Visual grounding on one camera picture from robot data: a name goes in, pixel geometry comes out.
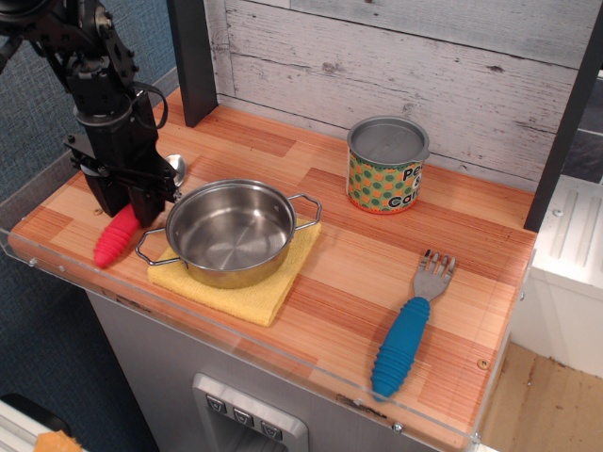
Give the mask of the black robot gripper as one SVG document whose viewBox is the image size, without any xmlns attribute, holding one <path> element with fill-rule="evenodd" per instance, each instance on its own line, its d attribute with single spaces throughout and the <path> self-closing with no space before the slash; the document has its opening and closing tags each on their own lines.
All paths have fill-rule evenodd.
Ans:
<svg viewBox="0 0 603 452">
<path fill-rule="evenodd" d="M 68 135 L 63 144 L 102 210 L 114 218 L 131 202 L 140 225 L 150 226 L 165 201 L 180 198 L 175 170 L 156 149 L 158 129 L 167 118 L 155 120 L 147 93 L 136 93 L 106 116 L 75 114 L 85 132 Z"/>
</svg>

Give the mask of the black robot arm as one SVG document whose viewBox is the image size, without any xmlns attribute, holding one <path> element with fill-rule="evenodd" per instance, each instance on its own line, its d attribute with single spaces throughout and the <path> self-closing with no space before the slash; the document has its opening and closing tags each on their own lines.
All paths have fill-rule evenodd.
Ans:
<svg viewBox="0 0 603 452">
<path fill-rule="evenodd" d="M 3 62 L 28 41 L 72 95 L 85 131 L 63 143 L 101 208 L 114 217 L 130 206 L 141 226 L 151 225 L 180 191 L 156 150 L 166 122 L 155 119 L 149 96 L 160 91 L 136 81 L 134 54 L 111 14 L 98 1 L 4 1 L 1 33 Z"/>
</svg>

